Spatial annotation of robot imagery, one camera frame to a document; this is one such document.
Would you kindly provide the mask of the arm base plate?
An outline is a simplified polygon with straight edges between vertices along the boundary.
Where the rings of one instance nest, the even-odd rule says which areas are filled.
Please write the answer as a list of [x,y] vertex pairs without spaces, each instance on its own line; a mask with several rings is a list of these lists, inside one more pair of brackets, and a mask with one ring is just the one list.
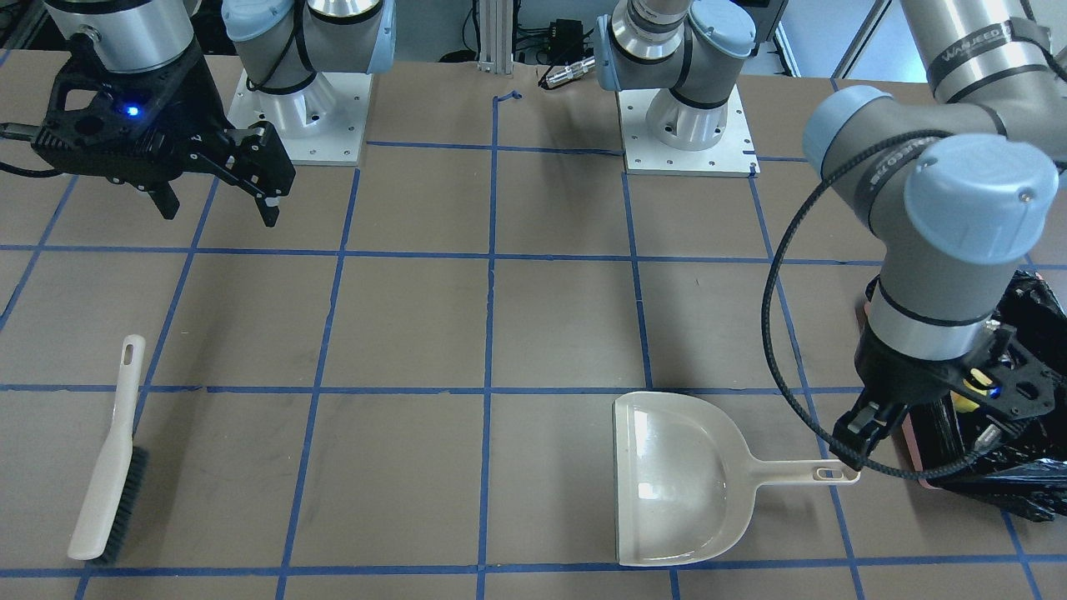
[[241,72],[228,110],[233,124],[271,122],[296,165],[359,165],[373,75],[321,72],[308,86],[286,95],[253,92],[246,82]]
[[626,171],[652,176],[747,178],[761,172],[739,88],[697,109],[668,90],[617,92]]

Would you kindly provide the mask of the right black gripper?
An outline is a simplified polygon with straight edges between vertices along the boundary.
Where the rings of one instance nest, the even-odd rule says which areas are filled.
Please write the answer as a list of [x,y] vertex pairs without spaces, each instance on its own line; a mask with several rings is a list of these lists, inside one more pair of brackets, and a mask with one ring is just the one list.
[[296,168],[277,129],[226,117],[197,42],[148,72],[103,68],[95,42],[70,42],[31,148],[58,170],[144,187],[164,220],[180,208],[170,181],[208,173],[254,198],[274,228]]

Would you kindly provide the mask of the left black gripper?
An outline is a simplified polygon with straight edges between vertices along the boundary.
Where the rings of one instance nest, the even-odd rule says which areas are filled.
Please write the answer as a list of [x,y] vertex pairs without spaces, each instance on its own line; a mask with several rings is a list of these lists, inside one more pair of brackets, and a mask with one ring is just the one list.
[[[1041,417],[1064,399],[1064,376],[1018,341],[1010,323],[983,332],[972,351],[944,361],[899,353],[865,326],[854,365],[864,391],[834,423],[832,439],[835,456],[856,472],[864,470],[869,451],[899,429],[912,408],[940,402],[950,391],[980,402],[980,414],[1002,424]],[[988,396],[964,386],[972,373],[992,380]]]

